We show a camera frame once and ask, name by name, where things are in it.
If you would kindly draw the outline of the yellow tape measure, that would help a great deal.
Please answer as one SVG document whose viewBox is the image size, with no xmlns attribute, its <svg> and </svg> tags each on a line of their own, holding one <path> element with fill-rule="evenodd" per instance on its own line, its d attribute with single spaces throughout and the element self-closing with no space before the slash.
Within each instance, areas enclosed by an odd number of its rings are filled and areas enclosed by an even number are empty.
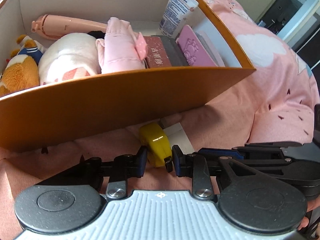
<svg viewBox="0 0 320 240">
<path fill-rule="evenodd" d="M 152 122 L 140 127 L 139 139 L 148 148 L 148 161 L 152 167 L 165 167 L 167 172 L 173 171 L 170 142 L 159 124 Z"/>
</svg>

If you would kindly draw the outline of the red card box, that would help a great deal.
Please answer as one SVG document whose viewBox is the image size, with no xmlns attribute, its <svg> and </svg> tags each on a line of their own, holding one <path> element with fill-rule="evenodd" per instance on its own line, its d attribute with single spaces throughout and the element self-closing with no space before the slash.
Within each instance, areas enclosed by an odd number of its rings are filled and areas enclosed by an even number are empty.
<svg viewBox="0 0 320 240">
<path fill-rule="evenodd" d="M 145 59 L 147 67 L 171 67 L 171 62 L 167 56 L 161 38 L 157 36 L 145 36 L 144 39 L 148 47 L 148 52 Z"/>
</svg>

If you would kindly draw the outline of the white vaseline cream tube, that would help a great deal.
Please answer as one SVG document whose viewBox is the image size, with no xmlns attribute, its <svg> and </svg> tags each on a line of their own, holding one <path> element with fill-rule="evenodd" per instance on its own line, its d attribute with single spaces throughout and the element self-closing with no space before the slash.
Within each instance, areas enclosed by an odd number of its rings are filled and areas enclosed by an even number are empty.
<svg viewBox="0 0 320 240">
<path fill-rule="evenodd" d="M 168 0 L 159 31 L 169 38 L 176 38 L 198 5 L 197 0 Z"/>
</svg>

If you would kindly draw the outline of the pink cylindrical bottle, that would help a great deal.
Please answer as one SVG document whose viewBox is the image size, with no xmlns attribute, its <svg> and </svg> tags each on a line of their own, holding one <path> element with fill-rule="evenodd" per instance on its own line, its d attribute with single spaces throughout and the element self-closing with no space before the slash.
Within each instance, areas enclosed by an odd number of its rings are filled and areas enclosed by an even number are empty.
<svg viewBox="0 0 320 240">
<path fill-rule="evenodd" d="M 58 40 L 70 33 L 106 31 L 107 24 L 58 15 L 42 15 L 31 23 L 31 32 L 48 40 Z"/>
</svg>

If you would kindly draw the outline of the white power adapter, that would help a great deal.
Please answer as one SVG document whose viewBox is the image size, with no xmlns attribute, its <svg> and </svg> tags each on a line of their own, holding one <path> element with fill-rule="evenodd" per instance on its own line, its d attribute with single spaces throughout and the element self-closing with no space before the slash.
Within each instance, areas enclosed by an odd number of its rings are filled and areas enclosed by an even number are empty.
<svg viewBox="0 0 320 240">
<path fill-rule="evenodd" d="M 168 137 L 171 148 L 174 145 L 178 145 L 183 154 L 194 152 L 194 148 L 179 122 L 169 126 L 168 122 L 163 118 L 159 120 L 159 125 Z"/>
</svg>

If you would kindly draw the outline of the orange cardboard storage box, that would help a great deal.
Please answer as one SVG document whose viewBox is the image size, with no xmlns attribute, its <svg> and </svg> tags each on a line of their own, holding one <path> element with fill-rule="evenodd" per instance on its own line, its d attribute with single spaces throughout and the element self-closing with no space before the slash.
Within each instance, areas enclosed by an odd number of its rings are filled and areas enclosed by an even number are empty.
<svg viewBox="0 0 320 240">
<path fill-rule="evenodd" d="M 168 0 L 2 0 L 1 60 L 43 14 L 103 21 L 116 16 L 157 30 Z M 193 23 L 207 32 L 224 67 L 164 67 L 84 77 L 1 98 L 1 146 L 35 150 L 200 107 L 255 70 L 204 0 Z"/>
</svg>

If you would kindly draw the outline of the pink printed bed quilt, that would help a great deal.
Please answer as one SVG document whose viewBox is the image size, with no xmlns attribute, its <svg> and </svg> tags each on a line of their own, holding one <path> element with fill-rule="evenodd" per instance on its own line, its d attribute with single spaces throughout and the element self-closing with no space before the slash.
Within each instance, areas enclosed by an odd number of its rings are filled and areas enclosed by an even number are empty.
<svg viewBox="0 0 320 240">
<path fill-rule="evenodd" d="M 313 137 L 313 108 L 319 103 L 315 77 L 281 39 L 257 26 L 236 0 L 204 0 L 235 36 L 255 72 L 206 105 L 164 118 L 180 123 L 193 148 L 226 148 L 245 143 Z M 139 126 L 81 138 L 49 148 L 14 153 L 1 150 L 1 239 L 21 232 L 14 199 L 25 188 L 79 162 L 81 155 L 112 160 L 140 147 Z"/>
</svg>

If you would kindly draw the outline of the purple paw print pad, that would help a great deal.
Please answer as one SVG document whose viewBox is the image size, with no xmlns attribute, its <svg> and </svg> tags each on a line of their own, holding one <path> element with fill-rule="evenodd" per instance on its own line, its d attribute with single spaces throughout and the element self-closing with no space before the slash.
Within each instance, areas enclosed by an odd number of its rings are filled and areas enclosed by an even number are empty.
<svg viewBox="0 0 320 240">
<path fill-rule="evenodd" d="M 185 25 L 176 43 L 182 51 L 189 66 L 193 67 L 216 67 L 216 62 L 212 59 L 201 41 L 189 25 Z"/>
</svg>

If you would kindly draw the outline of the grey felt pad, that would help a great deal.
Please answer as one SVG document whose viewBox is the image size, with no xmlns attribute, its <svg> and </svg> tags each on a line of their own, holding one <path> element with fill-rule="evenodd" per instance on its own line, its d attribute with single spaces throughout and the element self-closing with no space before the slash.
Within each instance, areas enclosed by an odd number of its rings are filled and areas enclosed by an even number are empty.
<svg viewBox="0 0 320 240">
<path fill-rule="evenodd" d="M 161 39 L 165 52 L 172 66 L 189 66 L 174 38 L 169 38 L 164 35 L 153 35 L 153 37 L 159 37 Z"/>
</svg>

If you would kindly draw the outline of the pink folded cloth pouch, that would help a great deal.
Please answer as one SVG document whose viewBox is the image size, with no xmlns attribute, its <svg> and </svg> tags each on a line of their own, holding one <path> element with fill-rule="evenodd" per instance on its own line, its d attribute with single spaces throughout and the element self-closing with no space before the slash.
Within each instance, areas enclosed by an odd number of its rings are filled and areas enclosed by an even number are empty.
<svg viewBox="0 0 320 240">
<path fill-rule="evenodd" d="M 130 22 L 112 17 L 105 37 L 96 40 L 102 74 L 145 69 L 148 45 L 142 33 L 132 30 Z"/>
</svg>

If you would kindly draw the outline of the white panda plush toy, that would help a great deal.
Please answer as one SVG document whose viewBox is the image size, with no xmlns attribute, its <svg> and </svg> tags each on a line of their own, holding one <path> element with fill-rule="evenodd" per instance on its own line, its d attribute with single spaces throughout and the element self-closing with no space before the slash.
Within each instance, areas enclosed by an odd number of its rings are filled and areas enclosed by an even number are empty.
<svg viewBox="0 0 320 240">
<path fill-rule="evenodd" d="M 40 84 L 100 74 L 96 40 L 89 34 L 71 33 L 55 41 L 39 61 Z"/>
</svg>

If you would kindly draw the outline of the orange duck plush toy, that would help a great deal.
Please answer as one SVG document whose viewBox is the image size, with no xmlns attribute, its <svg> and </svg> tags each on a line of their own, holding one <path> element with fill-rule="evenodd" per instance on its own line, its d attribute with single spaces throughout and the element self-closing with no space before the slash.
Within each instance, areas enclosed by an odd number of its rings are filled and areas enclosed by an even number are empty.
<svg viewBox="0 0 320 240">
<path fill-rule="evenodd" d="M 1 74 L 1 96 L 40 85 L 38 64 L 47 48 L 28 35 L 20 35 L 16 43 L 20 47 L 11 52 Z"/>
</svg>

